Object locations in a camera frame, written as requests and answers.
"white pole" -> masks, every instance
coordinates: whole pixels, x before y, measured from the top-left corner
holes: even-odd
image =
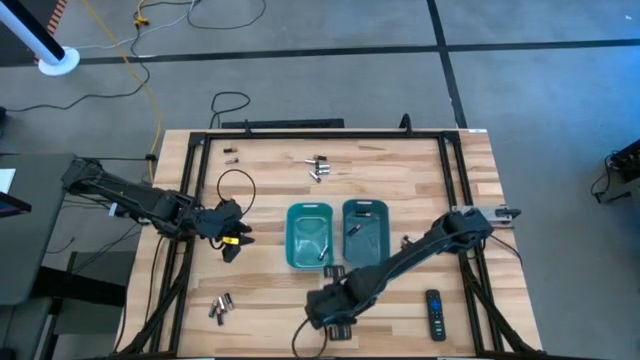
[[[0,21],[7,25],[9,30],[16,34],[41,60],[46,61],[49,65],[56,65],[60,62],[61,59],[57,59],[2,2],[0,2]]]
[[[0,21],[38,56],[44,74],[64,75],[80,62],[78,51],[62,48],[17,0],[0,1]]]

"black cable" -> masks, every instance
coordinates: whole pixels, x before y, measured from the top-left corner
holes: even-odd
[[[74,204],[74,205],[97,206],[96,202],[106,203],[107,201],[100,201],[100,200],[96,199],[96,201],[92,201],[92,202],[88,203],[88,202],[84,202],[84,201],[75,201],[75,200],[64,199],[64,200],[62,200],[62,202],[66,202],[66,203]]]
[[[482,245],[480,245],[480,252],[476,252],[475,255],[473,255],[472,257],[467,258],[467,259],[468,260],[473,260],[473,259],[477,258],[478,255],[484,253],[484,248],[486,248],[486,247],[487,247],[487,239],[484,239],[484,240],[482,240]]]
[[[83,157],[87,160],[100,160],[100,161],[148,161],[145,158],[126,158],[126,157]]]
[[[162,244],[162,240],[164,236],[161,236],[158,240],[158,245],[156,245],[156,252],[153,255],[153,262],[151,263],[151,279],[149,280],[149,299],[147,299],[147,309],[144,311],[144,322],[147,322],[147,318],[149,317],[149,307],[151,307],[151,294],[153,294],[153,275],[156,269],[156,261],[158,260],[158,253],[160,251],[160,245]]]
[[[298,352],[296,351],[296,339],[298,338],[298,335],[300,334],[300,330],[302,330],[302,328],[305,325],[307,325],[308,322],[309,322],[309,318],[306,318],[305,321],[303,321],[302,324],[300,324],[300,326],[298,327],[298,330],[296,330],[296,332],[293,334],[293,339],[291,339],[291,350],[293,351],[293,355],[296,357],[296,359],[304,359],[305,358],[305,357],[302,357],[302,356],[298,355]],[[309,359],[319,358],[320,355],[322,355],[324,350],[327,348],[327,340],[329,339],[328,332],[327,332],[327,327],[323,326],[322,328],[324,329],[324,342],[322,343],[322,347],[320,348],[320,351],[318,352],[317,355],[311,356],[311,357],[309,357]]]
[[[102,255],[104,255],[107,251],[109,251],[109,249],[111,249],[112,247],[114,247],[116,244],[132,237],[132,236],[136,236],[138,234],[140,234],[140,231],[130,234],[129,232],[131,232],[131,230],[133,230],[134,227],[138,226],[139,224],[133,224],[120,238],[118,238],[118,240],[110,242],[104,246],[102,246],[100,248],[100,250],[98,250],[93,256],[91,256],[89,259],[85,260],[85,262],[83,262],[82,264],[80,264],[79,266],[77,266],[76,268],[72,269],[71,272],[75,275],[80,273],[80,271],[82,271],[82,269],[84,269],[85,267],[91,265],[93,262],[95,262],[98,258],[100,258]]]
[[[136,57],[138,57],[138,55],[135,54],[135,52],[133,51],[133,47],[135,46],[135,44],[140,39],[140,29],[136,29],[136,33],[137,33],[136,39],[131,44],[130,50],[131,50],[131,53],[133,53]],[[139,64],[140,64],[140,66],[142,66],[142,68],[144,69],[144,71],[146,73],[146,78],[143,81],[143,83],[146,84],[151,79],[151,73],[149,72],[149,69],[147,69],[147,67],[144,66],[144,64],[141,61],[139,62]],[[30,111],[30,110],[34,110],[34,109],[40,109],[40,108],[48,108],[48,109],[56,109],[56,110],[69,110],[72,107],[74,107],[76,104],[78,104],[79,102],[83,101],[84,99],[89,99],[89,98],[117,99],[117,98],[128,97],[128,96],[132,96],[132,95],[137,94],[140,91],[140,89],[142,89],[142,87],[143,87],[143,84],[139,84],[138,87],[135,90],[133,90],[131,92],[128,92],[128,93],[124,93],[124,94],[115,94],[115,95],[87,94],[87,95],[84,95],[83,97],[79,98],[78,100],[72,102],[71,104],[69,104],[67,106],[57,106],[57,105],[51,105],[51,104],[40,104],[40,105],[29,106],[29,107],[24,108],[24,109],[7,109],[7,112],[26,112],[26,111]]]
[[[196,25],[191,20],[191,12],[187,13],[187,22],[192,27],[194,27],[196,29],[203,29],[203,30],[235,30],[235,29],[240,29],[240,28],[243,28],[243,27],[251,26],[251,25],[253,25],[253,23],[258,21],[258,19],[260,19],[264,15],[265,11],[267,11],[267,2],[265,0],[261,0],[261,1],[262,1],[262,9],[260,10],[260,14],[258,14],[258,16],[256,16],[255,18],[253,18],[253,20],[249,21],[246,24],[237,25],[237,26],[229,26],[229,27]],[[200,2],[201,2],[200,0],[197,1],[196,4],[194,4],[194,8],[195,8],[195,5],[199,4]]]
[[[247,209],[242,213],[242,216],[247,215],[247,213],[249,212],[249,210],[251,210],[251,207],[253,206],[253,202],[256,200],[256,183],[255,181],[253,181],[253,178],[251,177],[251,175],[247,174],[245,171],[240,170],[240,169],[229,169],[225,172],[223,172],[220,177],[218,178],[218,183],[216,184],[216,190],[218,191],[218,197],[220,197],[220,200],[222,201],[229,201],[228,199],[225,199],[222,197],[222,195],[220,194],[220,181],[222,181],[222,178],[227,175],[230,172],[239,172],[241,174],[244,174],[249,181],[251,181],[251,185],[253,186],[253,196],[251,197],[251,203],[249,203],[249,206],[247,207]]]
[[[200,1],[202,0],[194,1],[193,6],[195,7]],[[184,1],[184,2],[159,1],[152,4],[144,4],[140,6],[140,10],[142,11],[143,9],[158,6],[158,5],[191,5],[191,1]],[[138,18],[137,16],[138,16],[138,12],[136,11],[133,13],[133,19],[136,20]]]
[[[84,206],[84,205],[65,205],[65,206],[60,208],[60,211],[62,211],[64,209],[68,209],[68,208],[79,208],[79,209],[86,209],[86,210],[104,210],[101,206],[87,204],[87,206]]]
[[[13,322],[13,312],[15,311],[16,307],[12,306],[11,307],[11,312],[9,313],[9,321],[7,321],[7,331],[4,333],[4,336],[2,337],[2,344],[0,344],[0,349],[4,348],[7,345],[7,338],[9,337],[9,329],[11,329],[11,322]]]
[[[222,246],[224,246],[222,242],[220,242],[220,246],[215,246],[213,245],[213,239],[212,238],[208,238],[208,239],[209,239],[209,245],[211,246],[211,248],[213,248],[213,250],[220,250],[222,249]]]
[[[124,304],[122,305],[122,324],[120,324],[120,335],[118,335],[118,340],[116,341],[116,344],[113,347],[114,354],[118,352],[118,347],[120,346],[120,342],[122,341],[122,335],[124,334],[124,328],[126,324],[127,324],[127,297],[125,296]]]
[[[87,200],[89,200],[89,201],[91,201],[91,202],[93,202],[93,203],[95,203],[95,204],[98,204],[98,205],[100,205],[100,206],[104,207],[105,209],[110,209],[107,205],[105,205],[105,202],[106,202],[106,201],[104,201],[104,200],[101,200],[101,199],[94,199],[94,198],[92,198],[92,197],[85,196],[85,195],[82,195],[82,194],[74,194],[74,196],[81,197],[81,198],[83,198],[83,199],[87,199]]]
[[[216,100],[218,99],[218,96],[220,95],[238,95],[238,96],[242,96],[245,98],[245,100],[247,102],[245,102],[244,104],[240,105],[240,106],[236,106],[234,108],[231,109],[226,109],[226,110],[222,110],[222,111],[216,111],[215,109],[215,105],[216,105]],[[211,111],[213,111],[213,115],[211,116],[211,121],[209,122],[209,129],[213,129],[213,123],[216,120],[216,117],[218,118],[218,129],[220,129],[220,127],[222,126],[222,120],[220,118],[220,115],[224,114],[224,113],[230,113],[230,112],[234,112],[240,109],[244,109],[247,106],[249,106],[249,104],[251,103],[251,98],[249,97],[249,95],[243,93],[243,92],[239,92],[239,91],[221,91],[217,94],[215,94],[213,96],[213,99],[211,99]]]
[[[69,240],[69,242],[67,243],[67,245],[65,245],[62,249],[60,249],[60,250],[56,250],[56,251],[47,251],[47,254],[59,254],[59,253],[61,253],[61,252],[65,251],[65,250],[67,250],[67,248],[68,248],[69,246],[71,246],[71,244],[73,244],[73,242],[74,242],[74,241],[76,241],[76,237],[75,237],[75,236],[72,236],[72,237],[71,237],[71,240]]]
[[[520,266],[522,266],[522,256],[520,256],[520,253],[518,252],[518,250],[516,250],[513,246],[507,244],[504,240],[500,240],[495,235],[489,235],[489,236],[491,236],[495,241],[499,242],[503,246],[506,246],[507,248],[509,248],[509,250],[511,250],[513,255],[515,255],[518,258],[518,260],[520,260]]]
[[[609,190],[609,186],[611,185],[611,165],[609,164],[609,160],[611,160],[611,157],[613,156],[613,154],[615,154],[615,152],[612,152],[611,154],[607,155],[604,158],[604,171],[605,171],[605,173],[603,175],[601,175],[599,178],[597,178],[596,181],[594,181],[591,184],[591,190],[590,190],[591,196],[599,196],[599,195],[604,194],[607,190]],[[604,189],[602,189],[601,191],[595,191],[596,185],[605,176],[607,178],[607,185],[605,185]]]

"metal clamp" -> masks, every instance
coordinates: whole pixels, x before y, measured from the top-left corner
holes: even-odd
[[[507,205],[498,206],[452,206],[451,211],[460,211],[463,214],[471,209],[478,209],[480,213],[495,228],[513,228],[513,219],[518,217],[522,211],[511,209]]]

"teal plastic bin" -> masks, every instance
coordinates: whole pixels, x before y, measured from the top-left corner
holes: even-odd
[[[342,205],[344,259],[353,267],[376,265],[389,258],[389,208],[380,200],[348,200]],[[349,236],[356,225],[360,230]]]
[[[322,260],[320,254],[327,248]],[[287,211],[285,251],[296,269],[333,265],[333,209],[324,203],[295,204]]]

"black remote control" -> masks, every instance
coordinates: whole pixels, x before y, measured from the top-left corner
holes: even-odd
[[[442,316],[442,300],[438,290],[427,290],[427,310],[429,313],[429,330],[433,341],[444,341],[444,317]]]

